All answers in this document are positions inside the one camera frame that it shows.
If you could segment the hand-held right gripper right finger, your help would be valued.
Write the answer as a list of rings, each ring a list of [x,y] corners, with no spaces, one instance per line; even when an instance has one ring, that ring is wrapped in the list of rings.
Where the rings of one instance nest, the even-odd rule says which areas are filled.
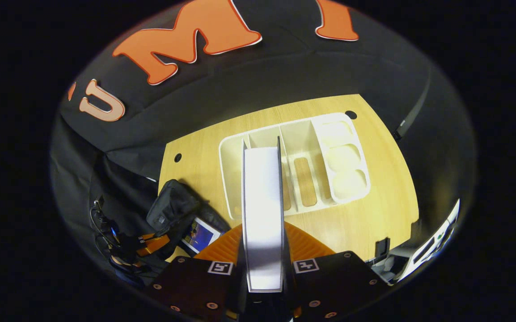
[[[290,223],[284,237],[284,301],[293,320],[347,318],[393,289],[352,251],[332,251]]]

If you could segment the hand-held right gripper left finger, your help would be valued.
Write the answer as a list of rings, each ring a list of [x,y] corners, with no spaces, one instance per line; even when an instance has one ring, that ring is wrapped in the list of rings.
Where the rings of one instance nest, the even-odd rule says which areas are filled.
[[[242,225],[193,258],[176,257],[144,289],[160,307],[195,321],[237,321],[246,307]]]

